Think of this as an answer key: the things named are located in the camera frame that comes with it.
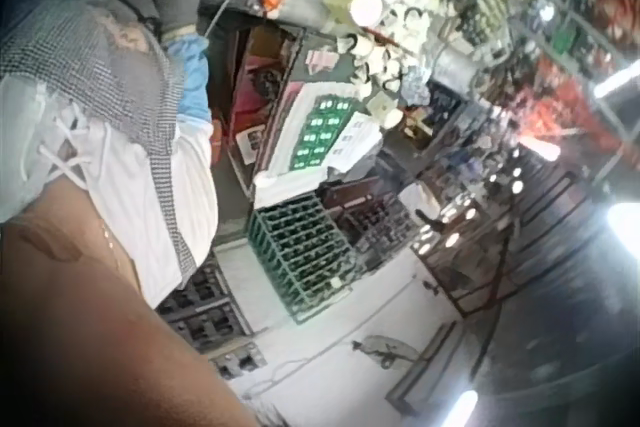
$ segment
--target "necklace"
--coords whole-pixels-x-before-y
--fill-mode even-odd
[[[118,260],[118,256],[116,255],[115,248],[113,246],[113,240],[111,239],[111,234],[109,233],[109,229],[107,228],[107,224],[102,222],[102,232],[104,234],[104,238],[107,241],[107,245],[109,246],[109,250],[111,250],[111,255],[113,255],[113,260],[116,262],[116,269],[118,272],[122,272],[120,266],[120,260]]]

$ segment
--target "cable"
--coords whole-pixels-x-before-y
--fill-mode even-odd
[[[205,32],[204,32],[204,36],[203,37],[205,39],[209,38],[209,34],[211,34],[211,31],[213,30],[213,28],[218,23],[218,20],[220,20],[220,17],[222,16],[224,11],[226,10],[227,5],[229,5],[229,2],[231,2],[231,0],[223,0],[222,4],[220,4],[220,7],[218,7],[218,11],[216,12],[216,15],[213,16],[213,19],[209,23],[209,27],[207,27],[207,30],[205,30]]]
[[[360,330],[362,327],[364,327],[366,324],[368,324],[380,312],[382,312],[389,304],[391,304],[396,298],[398,298],[400,296],[400,294],[402,294],[405,290],[407,290],[409,288],[409,286],[413,284],[413,282],[414,282],[414,279],[411,279],[404,286],[402,286],[395,294],[393,294],[389,299],[387,299],[382,305],[380,305],[380,307],[378,307],[376,310],[374,310],[373,313],[371,315],[369,315],[366,319],[364,319],[362,322],[360,322],[358,325],[356,325],[353,329],[349,330],[349,332],[347,332],[346,334],[344,334],[343,336],[338,338],[336,341],[334,341],[331,344],[329,344],[327,347],[322,349],[317,354],[315,354],[312,357],[309,357],[307,359],[290,360],[290,361],[283,362],[282,364],[278,365],[274,369],[274,372],[272,374],[272,378],[270,380],[263,380],[263,381],[257,382],[256,384],[252,385],[251,387],[249,387],[245,391],[244,394],[242,394],[242,398],[244,400],[252,400],[252,399],[254,399],[254,398],[258,397],[258,396],[261,396],[262,394],[268,392],[269,390],[273,389],[274,387],[277,387],[278,385],[280,385],[282,382],[287,380],[289,377],[292,377],[293,375],[297,374],[302,369],[304,369],[307,365],[309,365],[312,362],[314,362],[315,360],[319,359],[324,354],[326,354],[329,351],[331,351],[333,348],[335,348],[338,345],[342,344],[347,337],[352,336],[354,333],[356,333],[358,330]],[[299,365],[298,367],[293,369],[288,374],[285,374],[280,379],[275,380],[273,378],[275,376],[276,372],[278,371],[278,369],[280,369],[281,367],[284,367],[285,365],[295,364],[295,363],[301,363],[301,365]],[[259,387],[259,386],[265,385],[265,384],[267,385],[265,388],[260,389],[255,393],[252,392],[253,389],[255,389],[256,387]]]

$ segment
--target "green plastic crate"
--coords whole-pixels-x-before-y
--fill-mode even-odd
[[[293,319],[301,324],[366,273],[311,194],[253,212],[249,242]]]
[[[356,110],[357,102],[337,95],[318,97],[293,149],[289,169],[302,170],[321,165]]]

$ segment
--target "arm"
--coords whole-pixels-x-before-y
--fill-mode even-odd
[[[211,126],[211,111],[207,99],[209,66],[204,51],[209,45],[195,32],[165,41],[167,55],[184,64],[184,92],[178,106],[178,122],[194,126]]]
[[[206,359],[61,231],[10,222],[1,251],[0,382],[8,373],[6,392],[30,401],[20,415],[60,422],[38,425],[256,426]]]

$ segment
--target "white shirt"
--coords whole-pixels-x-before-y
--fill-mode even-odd
[[[155,308],[181,282],[177,254],[160,209],[144,149],[96,119],[74,136],[88,191],[100,216],[135,263],[142,293]],[[173,198],[178,229],[196,265],[209,253],[218,225],[210,171],[213,127],[179,116],[173,145]]]

